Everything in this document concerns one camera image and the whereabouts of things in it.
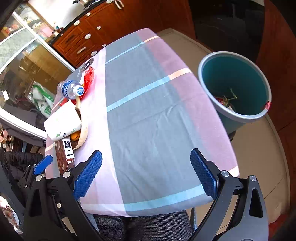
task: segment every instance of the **black circular logo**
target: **black circular logo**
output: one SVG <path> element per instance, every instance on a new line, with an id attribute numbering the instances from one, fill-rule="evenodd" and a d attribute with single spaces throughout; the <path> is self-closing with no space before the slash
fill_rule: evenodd
<path id="1" fill-rule="evenodd" d="M 88 67 L 91 66 L 91 64 L 94 62 L 94 58 L 91 58 L 90 60 L 88 60 L 85 65 L 82 68 L 82 72 L 85 71 Z"/>

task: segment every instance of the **blue rubber tip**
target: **blue rubber tip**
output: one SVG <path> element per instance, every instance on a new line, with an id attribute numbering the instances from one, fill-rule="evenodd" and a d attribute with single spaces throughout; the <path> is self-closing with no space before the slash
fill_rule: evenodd
<path id="1" fill-rule="evenodd" d="M 45 168 L 47 168 L 50 165 L 50 163 L 52 163 L 52 156 L 47 155 L 37 164 L 37 166 L 35 166 L 34 174 L 35 175 L 41 174 L 45 170 Z"/>
<path id="2" fill-rule="evenodd" d="M 203 189 L 205 190 L 205 193 L 208 196 L 211 196 L 213 200 L 215 200 L 218 195 L 216 179 L 214 178 L 211 171 L 208 169 L 205 162 L 199 156 L 197 151 L 194 149 L 190 153 L 190 162 L 200 180 L 200 183 L 202 184 Z"/>
<path id="3" fill-rule="evenodd" d="M 73 195 L 76 200 L 84 197 L 103 162 L 102 153 L 96 150 L 74 183 Z"/>

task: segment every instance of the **beige floor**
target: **beige floor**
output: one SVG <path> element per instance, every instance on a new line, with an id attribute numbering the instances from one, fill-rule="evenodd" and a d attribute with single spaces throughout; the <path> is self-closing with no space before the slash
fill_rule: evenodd
<path id="1" fill-rule="evenodd" d="M 199 62 L 210 51 L 172 29 L 162 31 L 158 35 L 196 75 Z M 249 175 L 255 175 L 258 178 L 268 219 L 269 222 L 272 222 L 279 213 L 284 213 L 287 209 L 289 195 L 285 162 L 272 127 L 265 117 L 254 123 L 246 124 L 237 131 L 232 146 L 237 157 L 240 177 L 247 178 Z M 236 199 L 235 196 L 232 198 L 219 231 L 226 229 Z M 197 207 L 198 224 L 206 215 L 211 204 Z"/>

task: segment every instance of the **plaid tablecloth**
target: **plaid tablecloth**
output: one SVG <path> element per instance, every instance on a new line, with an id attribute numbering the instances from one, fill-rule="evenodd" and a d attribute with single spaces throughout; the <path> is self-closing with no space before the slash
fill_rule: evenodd
<path id="1" fill-rule="evenodd" d="M 75 164 L 95 149 L 102 152 L 103 164 L 80 199 L 84 211 L 145 216 L 212 201 L 191 166 L 194 148 L 220 170 L 239 175 L 210 99 L 186 64 L 151 30 L 115 41 L 88 63 L 95 78 L 81 108 L 89 134 L 74 152 Z M 68 79 L 80 80 L 84 66 Z M 60 99 L 56 97 L 53 112 Z M 59 176 L 54 148 L 48 137 L 46 154 L 54 161 L 47 178 Z"/>

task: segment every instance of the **trash can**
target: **trash can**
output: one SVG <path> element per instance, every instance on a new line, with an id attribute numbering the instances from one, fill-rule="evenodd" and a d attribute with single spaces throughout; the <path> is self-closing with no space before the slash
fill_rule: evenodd
<path id="1" fill-rule="evenodd" d="M 228 134 L 245 123 L 263 117 L 271 104 L 271 91 L 262 71 L 246 57 L 226 51 L 205 56 L 198 67 L 198 80 L 214 104 Z M 218 97 L 233 98 L 231 109 Z"/>

